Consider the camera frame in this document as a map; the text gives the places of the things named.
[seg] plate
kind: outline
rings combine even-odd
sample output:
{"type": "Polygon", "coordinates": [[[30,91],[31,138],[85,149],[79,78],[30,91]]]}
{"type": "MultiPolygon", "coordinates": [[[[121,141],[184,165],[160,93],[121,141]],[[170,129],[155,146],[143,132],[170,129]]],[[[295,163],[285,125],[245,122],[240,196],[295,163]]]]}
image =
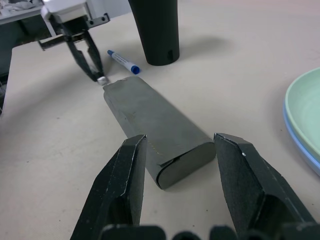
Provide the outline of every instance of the plate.
{"type": "Polygon", "coordinates": [[[303,147],[320,160],[320,67],[298,77],[285,94],[291,130],[303,147]]]}
{"type": "Polygon", "coordinates": [[[308,150],[301,144],[297,136],[295,135],[294,131],[292,130],[292,127],[289,123],[289,119],[287,116],[286,106],[283,105],[283,118],[284,123],[286,126],[286,129],[288,130],[290,136],[292,137],[294,143],[296,144],[297,148],[300,150],[302,155],[304,156],[304,160],[306,163],[320,176],[320,163],[317,161],[317,159],[308,152],[308,150]]]}

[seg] blue marker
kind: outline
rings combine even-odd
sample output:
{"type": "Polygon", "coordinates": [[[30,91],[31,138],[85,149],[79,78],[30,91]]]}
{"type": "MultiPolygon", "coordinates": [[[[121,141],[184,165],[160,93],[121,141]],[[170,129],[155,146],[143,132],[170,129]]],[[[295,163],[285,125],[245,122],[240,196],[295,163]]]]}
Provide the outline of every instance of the blue marker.
{"type": "Polygon", "coordinates": [[[114,60],[116,60],[121,65],[123,65],[126,69],[128,69],[133,74],[140,73],[140,68],[137,65],[135,65],[132,62],[129,62],[128,60],[124,59],[122,56],[120,56],[119,54],[115,53],[114,51],[108,50],[108,54],[114,60]]]}

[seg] black cylinder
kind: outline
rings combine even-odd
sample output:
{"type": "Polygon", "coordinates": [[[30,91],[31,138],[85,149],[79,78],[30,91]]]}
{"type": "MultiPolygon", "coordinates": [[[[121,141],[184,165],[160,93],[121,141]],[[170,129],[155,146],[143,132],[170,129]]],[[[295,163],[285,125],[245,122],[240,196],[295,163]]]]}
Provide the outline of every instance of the black cylinder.
{"type": "Polygon", "coordinates": [[[177,0],[129,0],[146,61],[154,66],[178,60],[177,0]]]}

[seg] robotic arm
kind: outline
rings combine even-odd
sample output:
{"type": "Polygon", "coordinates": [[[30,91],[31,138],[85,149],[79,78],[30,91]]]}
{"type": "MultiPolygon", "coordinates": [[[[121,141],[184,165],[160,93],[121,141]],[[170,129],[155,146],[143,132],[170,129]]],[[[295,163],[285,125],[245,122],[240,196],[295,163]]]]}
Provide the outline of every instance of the robotic arm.
{"type": "Polygon", "coordinates": [[[50,22],[59,36],[45,43],[39,44],[43,50],[66,42],[76,63],[94,82],[106,81],[99,51],[90,36],[90,28],[108,23],[110,18],[104,16],[88,19],[86,0],[43,0],[42,18],[50,22]],[[88,64],[84,54],[77,49],[75,43],[84,40],[88,46],[88,54],[93,62],[88,64]]]}

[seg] blue plate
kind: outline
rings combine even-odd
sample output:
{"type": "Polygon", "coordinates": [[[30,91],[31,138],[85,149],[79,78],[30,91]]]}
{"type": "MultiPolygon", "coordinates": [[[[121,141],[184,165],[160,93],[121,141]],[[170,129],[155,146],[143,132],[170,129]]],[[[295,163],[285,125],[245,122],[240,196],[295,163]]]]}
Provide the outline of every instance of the blue plate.
{"type": "Polygon", "coordinates": [[[298,140],[296,135],[294,134],[294,131],[292,130],[292,127],[289,123],[289,119],[287,116],[287,111],[286,111],[286,106],[283,105],[283,118],[284,118],[284,123],[286,126],[286,129],[288,130],[290,136],[292,137],[294,143],[297,145],[298,149],[300,152],[305,156],[304,160],[306,163],[320,176],[320,163],[317,161],[317,159],[312,156],[306,148],[301,144],[301,142],[298,140]]]}

